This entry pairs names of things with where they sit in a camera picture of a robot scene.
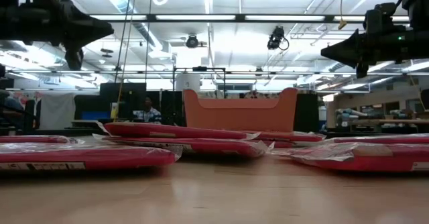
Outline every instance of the ceiling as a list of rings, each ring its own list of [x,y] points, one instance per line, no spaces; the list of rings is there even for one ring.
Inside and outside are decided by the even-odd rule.
[[[72,0],[74,4],[87,14],[118,14],[120,0]],[[131,0],[130,5],[134,13],[155,14],[307,14],[307,15],[339,15],[341,0]],[[344,15],[364,15],[368,9],[373,9],[378,3],[396,2],[397,0],[342,0]],[[406,15],[406,11],[398,9],[396,15]],[[225,67],[230,71],[254,71],[262,67],[265,71],[278,72],[310,72],[309,74],[281,74],[276,77],[263,75],[258,78],[260,89],[281,90],[302,83],[310,88],[319,89],[320,86],[331,84],[334,88],[343,88],[345,85],[355,84],[354,76],[347,74],[318,75],[311,72],[325,72],[337,62],[320,55],[320,49],[329,44],[335,44],[348,38],[356,29],[363,31],[360,24],[349,22],[342,30],[338,30],[337,23],[235,23],[235,22],[168,22],[146,23],[145,27],[162,47],[152,50],[146,44],[145,37],[131,23],[112,23],[114,35],[97,40],[84,49],[84,69],[112,70],[119,63],[125,70],[156,70],[157,74],[125,74],[124,78],[130,81],[147,77],[149,89],[159,89],[161,86],[171,86],[171,71],[173,63],[179,67],[215,66]],[[285,29],[290,42],[288,50],[268,50],[267,40],[275,26]],[[186,38],[194,34],[198,40],[204,42],[204,47],[190,50],[184,46]],[[209,57],[210,43],[212,59]],[[112,50],[111,58],[103,57],[101,49]],[[34,47],[32,57],[49,52],[58,58],[63,52],[52,47]],[[372,72],[398,72],[410,63],[402,65],[385,64]],[[31,69],[20,67],[14,69]],[[42,66],[46,69],[63,69],[64,66]],[[337,72],[353,73],[348,66],[340,67]],[[113,80],[114,74],[103,74],[104,80]],[[86,74],[87,79],[97,77],[97,74]],[[247,82],[245,79],[254,79],[254,74],[231,74],[227,77],[230,82]],[[382,76],[371,76],[360,79],[358,82],[373,82],[384,79]]]

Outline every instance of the wall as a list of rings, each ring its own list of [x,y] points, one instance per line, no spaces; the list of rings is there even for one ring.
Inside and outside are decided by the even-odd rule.
[[[351,108],[380,103],[400,102],[400,109],[406,108],[406,101],[420,97],[420,89],[429,89],[429,77],[419,78],[419,85],[410,86],[401,81],[393,83],[393,90],[387,91],[385,87],[375,89],[373,93],[363,95],[339,95],[335,97],[337,108]]]

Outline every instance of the barcode sticker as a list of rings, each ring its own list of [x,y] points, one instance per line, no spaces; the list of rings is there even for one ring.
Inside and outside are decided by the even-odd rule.
[[[0,170],[84,170],[84,162],[0,163]]]
[[[429,162],[414,162],[411,171],[429,171]]]

